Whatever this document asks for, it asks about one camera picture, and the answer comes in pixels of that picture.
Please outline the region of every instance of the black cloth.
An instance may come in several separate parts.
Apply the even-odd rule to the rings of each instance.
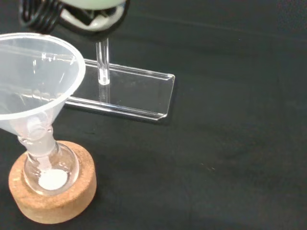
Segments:
[[[64,108],[55,138],[91,152],[98,189],[52,226],[18,210],[8,173],[24,149],[1,130],[0,229],[307,229],[306,7],[268,2],[132,1],[111,60],[176,75],[168,118]],[[1,1],[0,32],[20,31],[16,3]],[[95,58],[93,44],[54,35]]]

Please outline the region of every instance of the black coil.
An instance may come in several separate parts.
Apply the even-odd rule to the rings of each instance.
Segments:
[[[41,34],[49,34],[60,19],[64,4],[58,0],[20,0],[19,21]]]

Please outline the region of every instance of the plastic funnel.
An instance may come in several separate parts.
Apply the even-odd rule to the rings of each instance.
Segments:
[[[56,189],[37,184],[48,170],[59,168],[50,163],[51,156],[66,151],[70,166],[60,187],[67,189],[78,176],[79,165],[74,153],[54,141],[51,125],[84,78],[81,53],[52,36],[3,34],[0,59],[0,128],[16,134],[28,150],[33,162],[25,165],[26,181],[37,192],[58,193],[48,193]]]

